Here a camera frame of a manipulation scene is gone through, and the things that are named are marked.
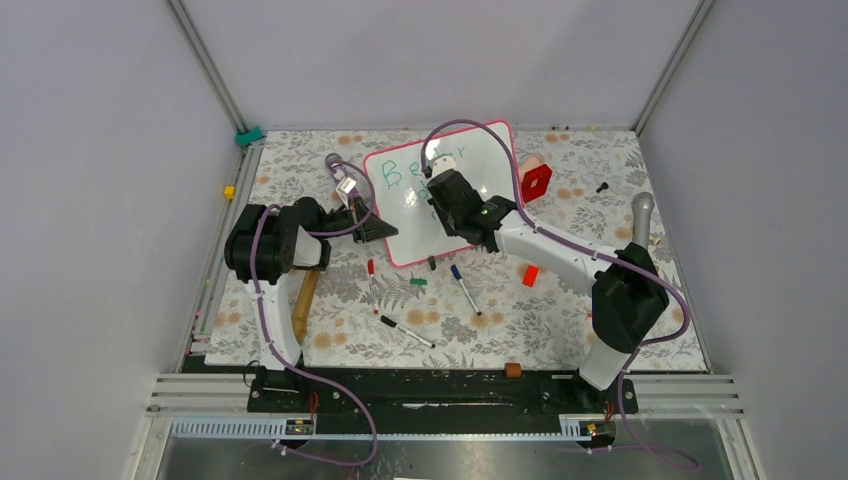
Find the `pink framed whiteboard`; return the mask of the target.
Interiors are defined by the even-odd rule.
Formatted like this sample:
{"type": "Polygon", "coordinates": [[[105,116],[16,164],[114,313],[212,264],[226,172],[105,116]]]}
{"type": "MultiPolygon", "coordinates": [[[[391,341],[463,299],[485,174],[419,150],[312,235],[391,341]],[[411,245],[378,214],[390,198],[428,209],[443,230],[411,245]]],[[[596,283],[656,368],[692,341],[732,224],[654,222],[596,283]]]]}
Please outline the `pink framed whiteboard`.
{"type": "MultiPolygon", "coordinates": [[[[398,229],[386,240],[390,263],[406,267],[471,247],[450,237],[438,219],[421,171],[421,140],[368,154],[364,170],[375,190],[376,213],[398,229]]],[[[498,141],[483,130],[468,126],[434,136],[428,143],[429,159],[449,155],[458,170],[483,199],[501,196],[513,200],[512,174],[498,141]]]]}

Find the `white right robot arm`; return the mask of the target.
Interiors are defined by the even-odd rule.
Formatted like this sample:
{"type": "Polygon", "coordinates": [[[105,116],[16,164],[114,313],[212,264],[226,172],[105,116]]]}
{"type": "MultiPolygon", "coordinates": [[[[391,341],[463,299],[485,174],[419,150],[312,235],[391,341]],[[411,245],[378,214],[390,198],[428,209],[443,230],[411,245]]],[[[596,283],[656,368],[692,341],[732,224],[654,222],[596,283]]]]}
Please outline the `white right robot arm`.
{"type": "Polygon", "coordinates": [[[612,383],[670,303],[647,249],[573,240],[537,222],[513,200],[483,199],[454,169],[433,176],[427,189],[448,236],[543,267],[590,296],[597,340],[578,369],[573,396],[583,410],[601,410],[613,398],[612,383]]]}

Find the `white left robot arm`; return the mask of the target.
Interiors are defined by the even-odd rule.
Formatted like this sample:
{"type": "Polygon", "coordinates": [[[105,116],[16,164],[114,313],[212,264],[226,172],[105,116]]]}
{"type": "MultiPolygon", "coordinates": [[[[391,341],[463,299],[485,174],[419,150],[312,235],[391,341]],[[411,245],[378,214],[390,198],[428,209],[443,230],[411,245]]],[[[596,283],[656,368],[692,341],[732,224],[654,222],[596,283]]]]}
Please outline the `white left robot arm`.
{"type": "Polygon", "coordinates": [[[259,364],[283,371],[300,361],[286,286],[291,271],[326,270],[331,238],[350,235],[356,243],[368,243],[398,233],[361,198],[331,210],[312,197],[285,206],[246,205],[226,239],[224,260],[250,297],[260,335],[259,364]]]}

